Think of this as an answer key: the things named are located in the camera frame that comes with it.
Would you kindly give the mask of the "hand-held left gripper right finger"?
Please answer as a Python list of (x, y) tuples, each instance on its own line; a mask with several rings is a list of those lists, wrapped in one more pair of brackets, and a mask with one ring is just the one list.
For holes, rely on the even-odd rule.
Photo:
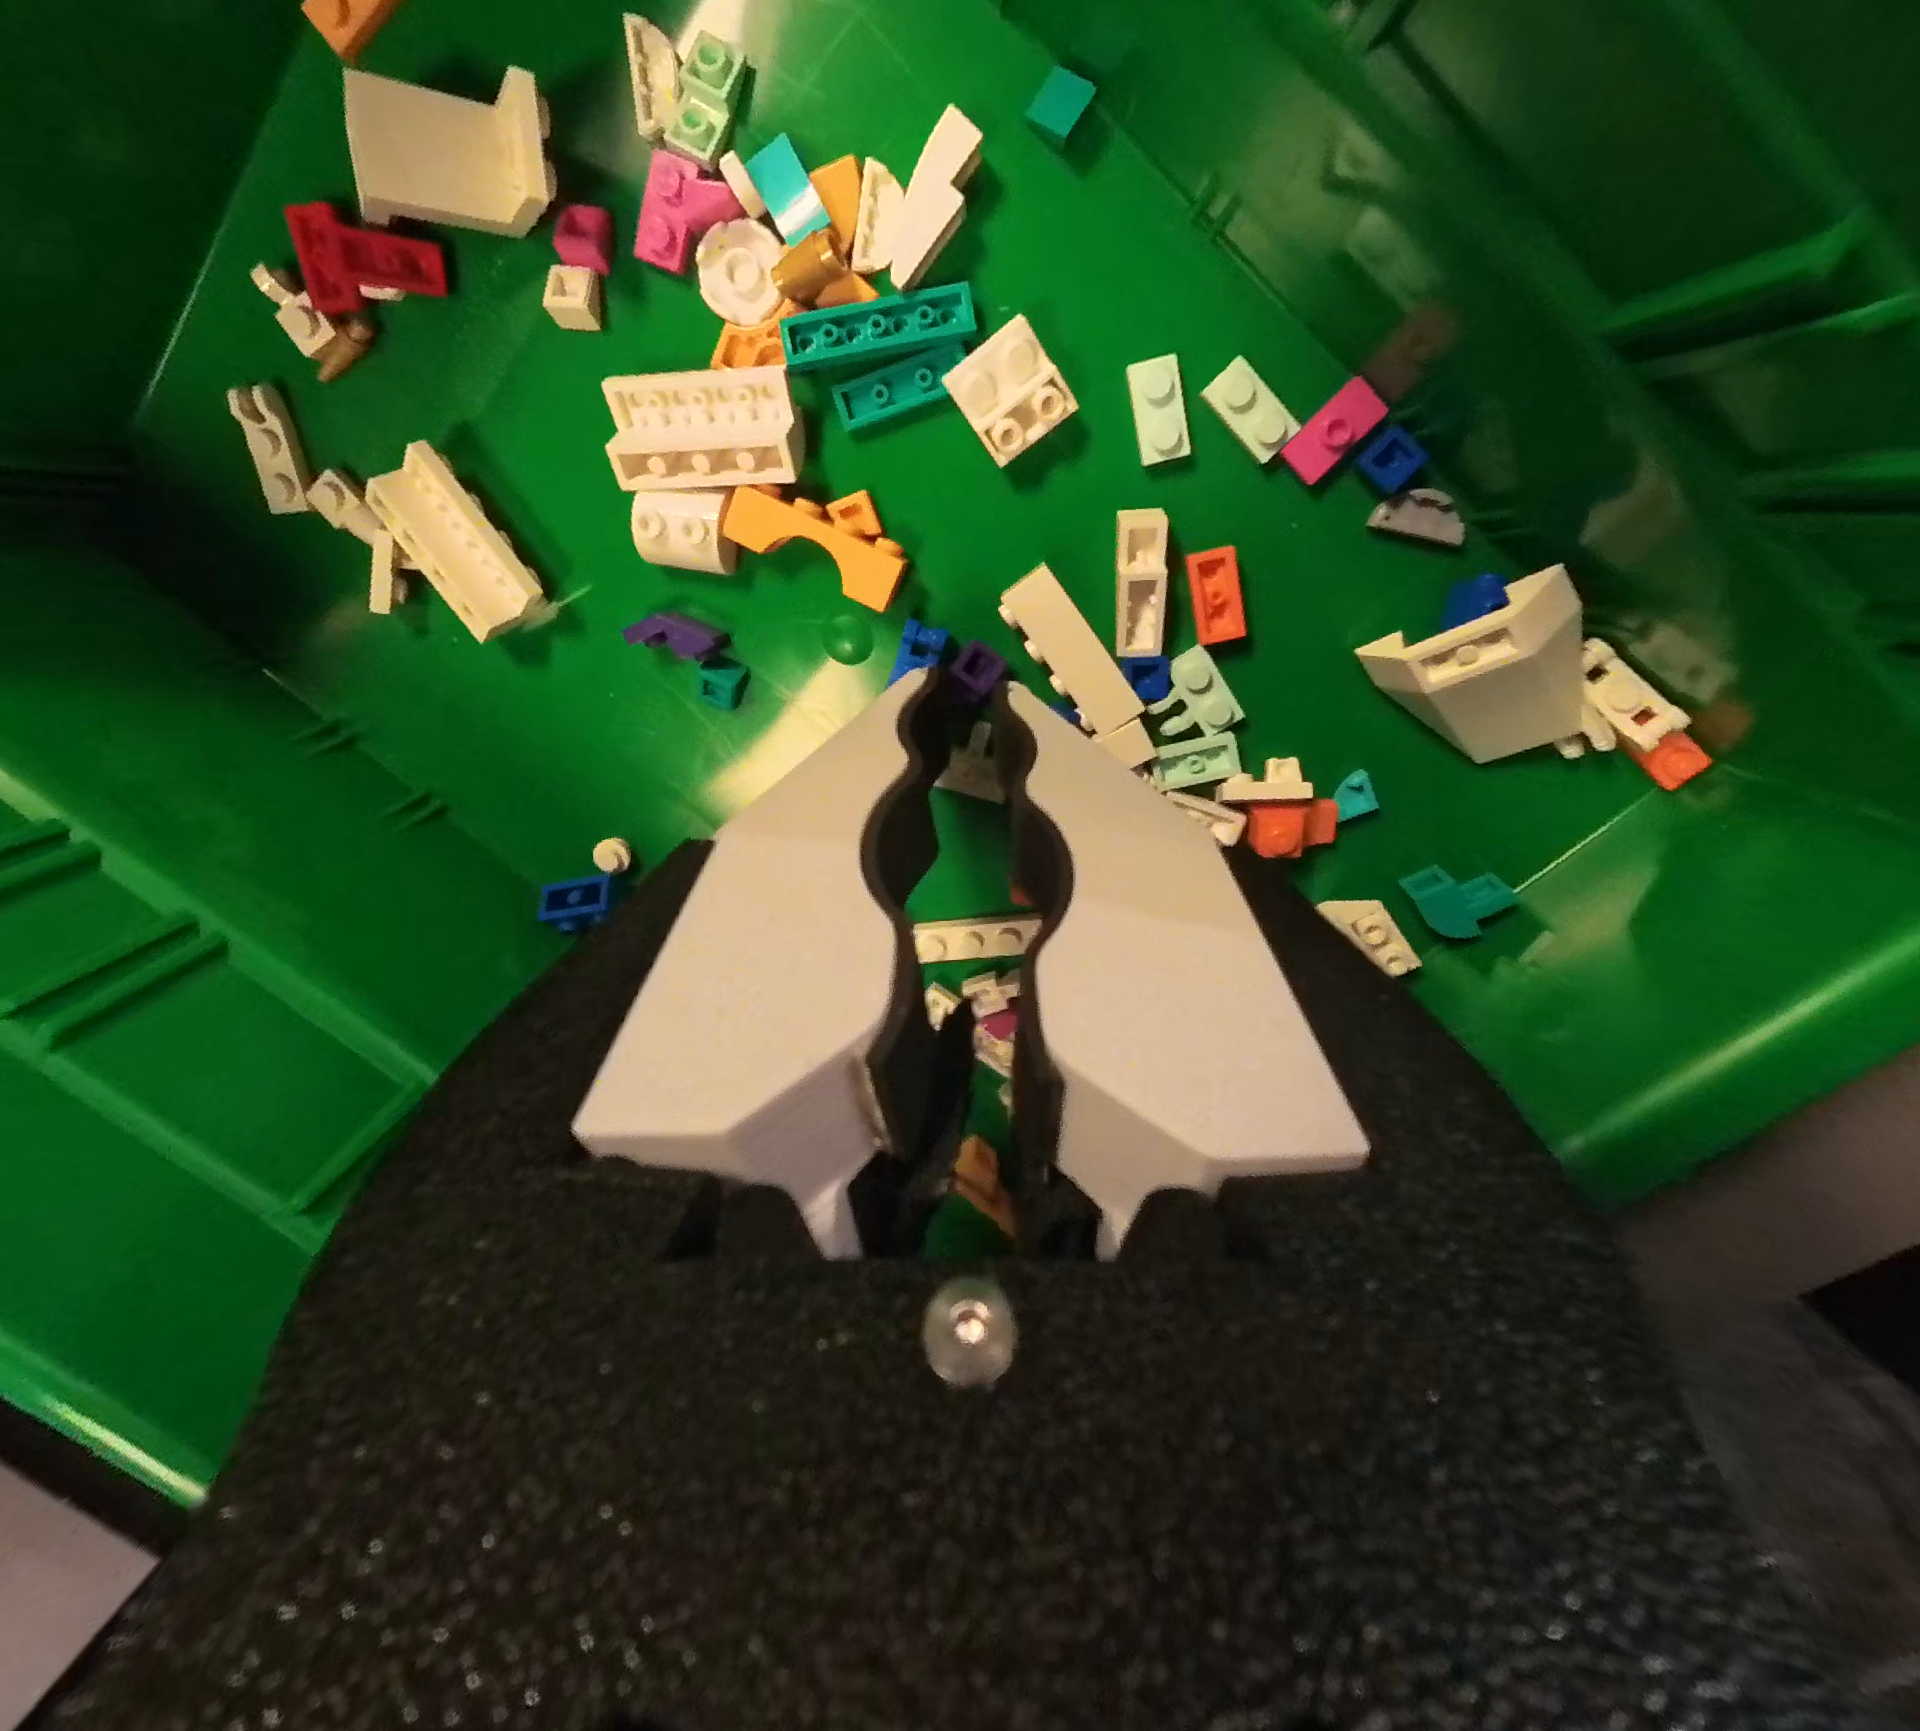
[(1007, 1173), (1020, 1245), (1110, 1259), (1160, 1191), (1362, 1167), (1367, 1133), (1212, 835), (1027, 687), (992, 719), (1042, 917)]

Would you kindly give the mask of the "green plastic bin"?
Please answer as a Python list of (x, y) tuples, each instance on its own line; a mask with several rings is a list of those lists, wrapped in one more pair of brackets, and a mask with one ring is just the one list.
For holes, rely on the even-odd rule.
[[(1422, 995), (1631, 1203), (1916, 1041), (1916, 0), (403, 0), (367, 65), (529, 67), (632, 241), (621, 15), (740, 43), (739, 133), (910, 173), (985, 133), (942, 269), (1078, 415), (996, 471), (944, 401), (871, 487), (902, 603), (1009, 645), (1117, 507), (1235, 545), (1249, 751), (1372, 775), (1309, 865), (1518, 895)], [(551, 225), (322, 383), (251, 281), (356, 213), (303, 0), (5, 0), (5, 1393), (179, 1503), (349, 1191), (564, 943), (893, 661), (815, 549), (690, 591), (732, 713), (621, 627), (601, 377), (719, 319)]]

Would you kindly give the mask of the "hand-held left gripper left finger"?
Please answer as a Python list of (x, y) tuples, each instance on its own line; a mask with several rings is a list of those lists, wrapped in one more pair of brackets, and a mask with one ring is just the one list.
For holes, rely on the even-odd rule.
[(907, 911), (949, 755), (946, 675), (912, 669), (717, 831), (572, 1121), (588, 1151), (779, 1189), (829, 1259), (917, 1251), (972, 1073)]

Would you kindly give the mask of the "pile of toy bricks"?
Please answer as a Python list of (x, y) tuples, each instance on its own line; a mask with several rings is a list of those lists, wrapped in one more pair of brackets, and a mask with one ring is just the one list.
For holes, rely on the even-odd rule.
[[(1441, 619), (1356, 647), (1385, 605), (1429, 611), (1409, 551), (1457, 555), (1453, 497), (1421, 471), (1422, 447), (1361, 377), (1297, 427), (1244, 357), (1207, 387), (1219, 421), (1257, 459), (1304, 477), (1356, 461), (1378, 497), (1288, 509), (1269, 479), (1212, 469), (1179, 475), (1189, 453), (1182, 365), (1138, 355), (1124, 395), (1102, 391), (1097, 423), (1122, 425), (1138, 453), (1093, 447), (1068, 369), (1027, 313), (971, 283), (974, 255), (940, 259), (962, 223), (980, 129), (944, 103), (900, 187), (872, 153), (808, 167), (788, 137), (732, 149), (742, 97), (756, 109), (795, 91), (815, 105), (815, 65), (850, 77), (850, 101), (806, 129), (855, 115), (912, 123), (900, 97), (908, 53), (959, 75), (939, 47), (939, 0), (701, 0), (682, 41), (645, 15), (622, 23), (634, 105), (650, 137), (637, 251), (686, 281), (668, 293), (668, 343), (639, 369), (602, 379), (607, 449), (587, 451), (580, 405), (555, 431), (562, 477), (609, 465), (631, 505), (639, 557), (673, 585), (748, 573), (739, 609), (748, 635), (793, 631), (829, 597), (876, 661), (838, 651), (804, 687), (776, 685), (762, 729), (721, 753), (706, 795), (682, 807), (726, 825), (764, 789), (912, 669), (940, 669), (950, 755), (930, 787), (939, 849), (908, 901), (924, 1003), (934, 1025), (968, 1015), (972, 1067), (959, 1139), (934, 1187), (996, 1249), (1020, 1237), (1014, 1067), (1024, 961), (1042, 911), (1020, 889), (1007, 777), (996, 755), (996, 693), (1022, 685), (1212, 835), (1270, 941), (1270, 903), (1293, 917), (1288, 873), (1378, 811), (1378, 773), (1409, 817), (1413, 765), (1386, 755), (1383, 721), (1358, 721), (1361, 673), (1434, 721), (1477, 761), (1569, 757), (1620, 747), (1677, 777), (1706, 765), (1686, 717), (1592, 631), (1565, 565), (1453, 577)], [(980, 705), (949, 687), (968, 641), (998, 649), (1011, 677)], [(646, 891), (665, 937), (713, 837), (685, 843)], [(1547, 1177), (1543, 1213), (1565, 1207), (1552, 1161), (1499, 1091), (1473, 1089), (1462, 1113), (1414, 1095), (1439, 1137), (1394, 1129), (1402, 1085), (1374, 1085), (1390, 1025), (1355, 1043), (1302, 999), (1356, 1113), (1370, 1155), (1355, 1171), (1247, 1177), (1212, 1197), (1157, 1193), (1211, 1209), (1222, 1189), (1275, 1187), (1287, 1199), (1383, 1203), (1405, 1185), (1469, 1221), (1517, 1223), (1517, 1201), (1480, 1193), (1496, 1171)]]

